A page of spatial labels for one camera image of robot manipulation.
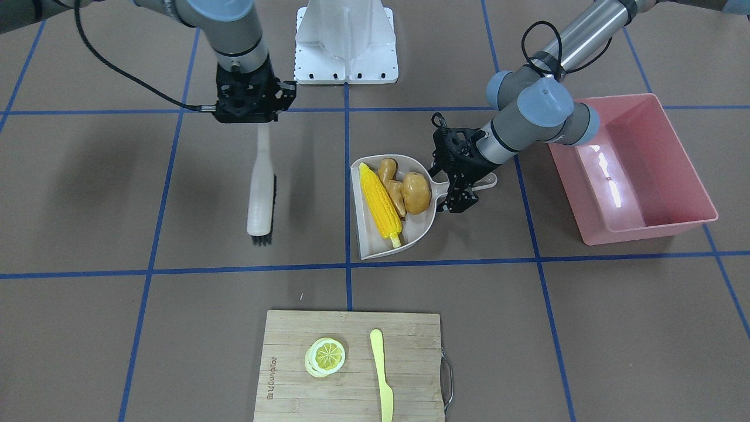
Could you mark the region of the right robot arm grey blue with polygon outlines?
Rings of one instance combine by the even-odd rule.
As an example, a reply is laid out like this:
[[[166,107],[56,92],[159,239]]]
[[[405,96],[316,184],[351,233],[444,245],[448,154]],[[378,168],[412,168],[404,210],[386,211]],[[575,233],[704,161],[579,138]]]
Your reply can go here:
[[[217,67],[215,104],[190,105],[167,96],[105,59],[83,29],[81,11],[87,1],[3,1],[1,27],[8,33],[67,11],[80,39],[102,64],[182,109],[210,113],[223,124],[276,122],[296,99],[296,82],[274,74],[270,50],[263,38],[260,17],[253,1],[136,1],[183,26],[200,29],[215,53]]]

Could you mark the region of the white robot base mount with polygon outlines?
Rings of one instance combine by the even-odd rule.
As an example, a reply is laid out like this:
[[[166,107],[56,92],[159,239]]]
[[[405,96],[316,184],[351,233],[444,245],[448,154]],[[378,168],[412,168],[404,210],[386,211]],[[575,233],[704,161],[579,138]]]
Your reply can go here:
[[[310,1],[296,12],[295,81],[392,84],[400,72],[394,14],[380,1]]]

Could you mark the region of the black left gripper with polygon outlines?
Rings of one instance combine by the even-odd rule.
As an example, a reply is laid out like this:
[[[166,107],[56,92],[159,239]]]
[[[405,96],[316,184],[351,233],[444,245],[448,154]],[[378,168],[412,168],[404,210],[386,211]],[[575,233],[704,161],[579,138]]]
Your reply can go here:
[[[441,113],[434,113],[431,122],[436,127],[431,176],[444,172],[449,182],[438,211],[463,213],[479,202],[473,184],[488,175],[488,160],[480,155],[477,146],[487,133],[480,129],[450,128]]]

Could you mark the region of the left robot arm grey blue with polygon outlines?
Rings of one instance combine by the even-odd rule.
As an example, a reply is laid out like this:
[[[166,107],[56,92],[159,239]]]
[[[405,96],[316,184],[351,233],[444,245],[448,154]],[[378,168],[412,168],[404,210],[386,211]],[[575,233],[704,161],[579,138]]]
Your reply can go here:
[[[478,200],[477,182],[535,142],[579,146],[593,139],[600,122],[593,107],[575,102],[564,78],[586,69],[607,50],[613,35],[635,16],[656,5],[654,1],[594,1],[565,29],[546,26],[554,39],[529,54],[514,72],[498,72],[487,84],[488,103],[497,113],[482,128],[450,128],[434,113],[435,149],[429,175],[443,172],[448,190],[437,211],[463,213]]]

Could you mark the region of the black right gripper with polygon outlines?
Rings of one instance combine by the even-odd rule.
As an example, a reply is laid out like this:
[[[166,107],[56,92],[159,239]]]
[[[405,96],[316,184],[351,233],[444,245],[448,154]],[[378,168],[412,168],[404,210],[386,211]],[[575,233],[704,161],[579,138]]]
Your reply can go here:
[[[276,122],[297,94],[297,82],[279,80],[271,62],[248,73],[217,65],[215,83],[217,103],[212,115],[225,124]]]

